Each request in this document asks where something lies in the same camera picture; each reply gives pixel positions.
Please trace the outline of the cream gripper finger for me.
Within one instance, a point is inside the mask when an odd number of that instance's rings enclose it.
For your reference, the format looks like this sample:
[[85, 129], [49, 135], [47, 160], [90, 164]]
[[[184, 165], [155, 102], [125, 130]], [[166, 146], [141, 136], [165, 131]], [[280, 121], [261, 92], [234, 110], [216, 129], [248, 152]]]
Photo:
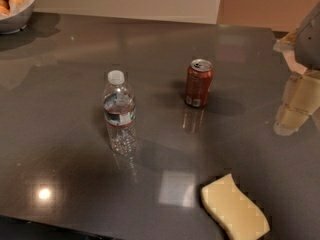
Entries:
[[276, 114], [274, 132], [290, 136], [320, 108], [320, 71], [293, 72], [285, 86], [282, 104]]
[[303, 75], [306, 72], [307, 68], [296, 61], [294, 51], [296, 36], [296, 30], [289, 32], [284, 37], [276, 41], [273, 46], [273, 50], [280, 52], [283, 55], [289, 69], [292, 72]]

